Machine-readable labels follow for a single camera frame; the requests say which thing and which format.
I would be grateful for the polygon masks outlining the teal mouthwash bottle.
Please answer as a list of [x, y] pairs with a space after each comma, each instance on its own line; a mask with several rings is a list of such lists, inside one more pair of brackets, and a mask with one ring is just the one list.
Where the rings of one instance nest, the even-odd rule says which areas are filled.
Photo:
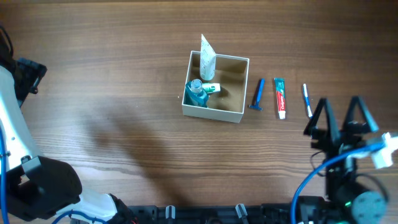
[[192, 106], [198, 106], [202, 108], [207, 107], [207, 101], [209, 97], [204, 90], [202, 81], [200, 79], [194, 79], [192, 81], [189, 81], [185, 85], [185, 90], [189, 98], [188, 102]]

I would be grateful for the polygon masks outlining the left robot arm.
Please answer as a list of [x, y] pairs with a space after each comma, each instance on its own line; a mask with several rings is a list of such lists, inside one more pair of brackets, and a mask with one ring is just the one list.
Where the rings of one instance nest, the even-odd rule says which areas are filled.
[[26, 125], [21, 106], [36, 94], [46, 66], [13, 58], [1, 29], [1, 216], [31, 222], [68, 217], [71, 223], [137, 223], [136, 215], [112, 194], [84, 189], [73, 167], [45, 157]]

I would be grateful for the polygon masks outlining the green white soap packet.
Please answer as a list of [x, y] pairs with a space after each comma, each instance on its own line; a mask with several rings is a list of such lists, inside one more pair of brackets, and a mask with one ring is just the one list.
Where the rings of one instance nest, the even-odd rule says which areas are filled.
[[207, 94], [218, 93], [221, 91], [219, 83], [203, 83], [202, 87]]

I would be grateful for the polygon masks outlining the white leaf-print lotion tube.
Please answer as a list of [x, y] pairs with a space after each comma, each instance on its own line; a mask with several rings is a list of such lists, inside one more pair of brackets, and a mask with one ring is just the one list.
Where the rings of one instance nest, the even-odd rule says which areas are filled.
[[203, 80], [210, 81], [214, 78], [215, 65], [216, 53], [205, 36], [201, 35], [200, 76]]

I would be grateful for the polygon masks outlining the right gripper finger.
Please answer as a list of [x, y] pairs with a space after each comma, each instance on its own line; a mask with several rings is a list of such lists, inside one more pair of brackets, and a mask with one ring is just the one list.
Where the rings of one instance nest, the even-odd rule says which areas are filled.
[[303, 132], [319, 144], [338, 144], [341, 139], [331, 103], [321, 98]]
[[[355, 110], [359, 111], [362, 123], [355, 118]], [[351, 134], [367, 134], [379, 131], [379, 126], [360, 96], [352, 97], [343, 122], [342, 130]]]

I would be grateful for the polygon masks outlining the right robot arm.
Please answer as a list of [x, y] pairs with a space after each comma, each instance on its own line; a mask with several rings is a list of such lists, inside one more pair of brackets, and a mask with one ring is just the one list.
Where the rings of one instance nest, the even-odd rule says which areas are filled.
[[[357, 161], [371, 157], [375, 168], [392, 165], [397, 135], [385, 133], [365, 140], [379, 127], [363, 99], [352, 97], [342, 127], [338, 127], [330, 102], [319, 100], [303, 133], [312, 139], [311, 147], [325, 155], [325, 160], [302, 181], [292, 198], [291, 223], [378, 223], [386, 212], [389, 194], [380, 181], [372, 177], [378, 190], [357, 181]], [[303, 196], [302, 190], [323, 171], [325, 197]]]

